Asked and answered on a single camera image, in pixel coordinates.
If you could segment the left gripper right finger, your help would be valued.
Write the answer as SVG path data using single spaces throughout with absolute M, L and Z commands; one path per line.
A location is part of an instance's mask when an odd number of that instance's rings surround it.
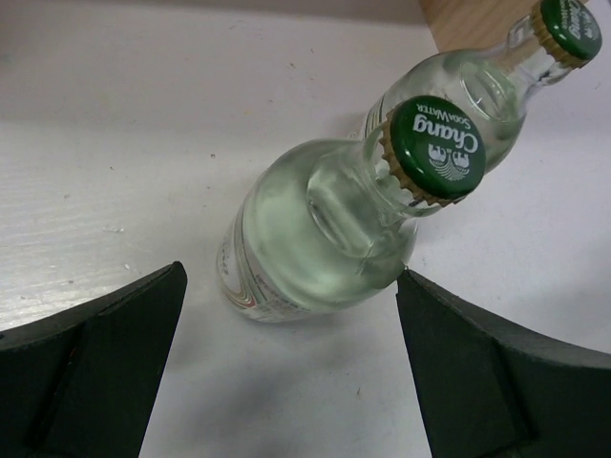
M 609 456 L 609 354 L 539 334 L 411 270 L 397 285 L 432 456 Z

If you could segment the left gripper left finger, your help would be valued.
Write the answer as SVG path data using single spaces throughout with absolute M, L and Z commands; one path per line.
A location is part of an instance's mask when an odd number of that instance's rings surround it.
M 186 286 L 176 261 L 2 331 L 2 456 L 137 457 Z

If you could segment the clear soda bottle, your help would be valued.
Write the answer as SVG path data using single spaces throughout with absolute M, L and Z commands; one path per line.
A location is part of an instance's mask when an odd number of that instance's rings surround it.
M 514 147 L 529 100 L 587 65 L 601 46 L 597 19 L 580 1 L 538 1 L 500 45 L 441 52 L 414 66 L 373 104 L 359 136 L 366 137 L 402 101 L 434 95 L 474 122 L 492 171 Z
M 410 98 L 363 140 L 315 139 L 258 178 L 219 249 L 221 288 L 264 323 L 344 310 L 405 270 L 420 219 L 481 182 L 483 139 L 456 105 Z

